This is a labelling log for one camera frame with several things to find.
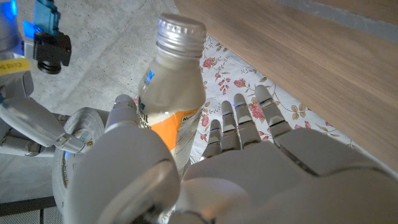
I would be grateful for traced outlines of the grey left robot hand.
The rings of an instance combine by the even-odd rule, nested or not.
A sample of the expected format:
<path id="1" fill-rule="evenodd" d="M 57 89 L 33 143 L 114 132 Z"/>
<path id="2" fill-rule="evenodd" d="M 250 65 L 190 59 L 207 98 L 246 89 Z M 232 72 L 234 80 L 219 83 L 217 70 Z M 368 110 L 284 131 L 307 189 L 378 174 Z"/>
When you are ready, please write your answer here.
<path id="1" fill-rule="evenodd" d="M 312 129 L 292 129 L 255 89 L 273 141 L 242 95 L 222 104 L 200 160 L 183 177 L 160 137 L 116 98 L 104 133 L 67 187 L 65 223 L 396 223 L 397 175 Z"/>

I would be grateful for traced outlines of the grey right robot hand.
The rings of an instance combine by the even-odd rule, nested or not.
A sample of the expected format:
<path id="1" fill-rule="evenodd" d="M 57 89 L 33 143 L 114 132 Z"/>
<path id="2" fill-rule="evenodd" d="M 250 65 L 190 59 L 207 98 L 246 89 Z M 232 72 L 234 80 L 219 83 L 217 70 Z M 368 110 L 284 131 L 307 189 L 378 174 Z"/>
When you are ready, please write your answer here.
<path id="1" fill-rule="evenodd" d="M 29 60 L 1 52 L 1 153 L 50 156 L 57 148 L 85 153 L 90 146 L 66 133 L 57 117 L 30 97 L 34 82 Z"/>

